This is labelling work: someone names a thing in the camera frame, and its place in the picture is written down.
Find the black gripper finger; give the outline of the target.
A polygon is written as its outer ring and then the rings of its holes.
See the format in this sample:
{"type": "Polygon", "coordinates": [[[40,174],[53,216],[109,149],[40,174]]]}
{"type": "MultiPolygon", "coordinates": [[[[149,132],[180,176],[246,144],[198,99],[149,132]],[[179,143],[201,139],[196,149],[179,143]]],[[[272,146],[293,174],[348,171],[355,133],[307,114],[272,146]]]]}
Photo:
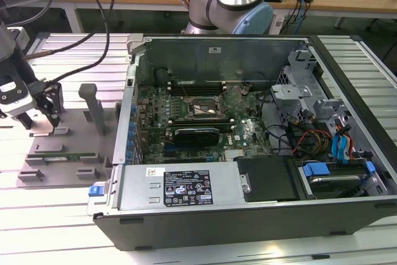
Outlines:
{"type": "Polygon", "coordinates": [[[17,101],[23,110],[23,113],[19,114],[17,119],[27,130],[30,130],[33,125],[33,120],[27,114],[28,110],[39,110],[51,122],[51,103],[46,97],[45,88],[32,88],[31,91],[33,91],[33,94],[28,89],[26,92],[17,91],[17,101]]]}
{"type": "Polygon", "coordinates": [[[63,113],[63,91],[60,83],[47,83],[44,89],[45,99],[47,100],[47,118],[53,127],[60,123],[60,115],[63,113]]]}

